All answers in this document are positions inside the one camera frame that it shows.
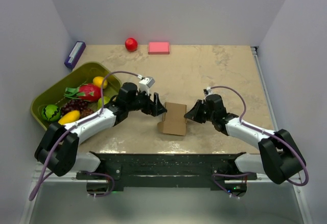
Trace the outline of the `brown cardboard box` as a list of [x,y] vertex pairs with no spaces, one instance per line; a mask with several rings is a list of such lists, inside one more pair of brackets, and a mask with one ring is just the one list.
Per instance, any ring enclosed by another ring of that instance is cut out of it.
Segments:
[[162,121],[157,124],[159,132],[185,136],[186,135],[186,118],[184,115],[187,112],[187,106],[185,104],[166,102],[164,107],[167,112],[163,114]]

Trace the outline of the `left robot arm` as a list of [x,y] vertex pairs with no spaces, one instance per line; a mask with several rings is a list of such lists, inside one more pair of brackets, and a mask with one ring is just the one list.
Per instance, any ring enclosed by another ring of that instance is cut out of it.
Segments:
[[57,176],[70,171],[87,171],[94,179],[101,179],[106,173],[105,165],[94,153],[79,153],[79,145],[102,130],[118,125],[131,111],[137,110],[153,117],[167,112],[158,93],[150,94],[145,84],[138,88],[136,84],[126,82],[116,97],[97,112],[65,125],[52,123],[34,157]]

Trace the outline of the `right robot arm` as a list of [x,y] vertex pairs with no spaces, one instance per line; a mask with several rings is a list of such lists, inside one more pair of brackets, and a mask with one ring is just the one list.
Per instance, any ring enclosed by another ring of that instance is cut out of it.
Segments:
[[303,171],[305,186],[309,182],[306,162],[287,130],[265,130],[227,112],[220,95],[213,94],[198,100],[184,117],[197,123],[211,122],[214,128],[257,148],[259,154],[243,154],[227,167],[228,175],[238,180],[245,173],[261,173],[276,184],[290,181]]

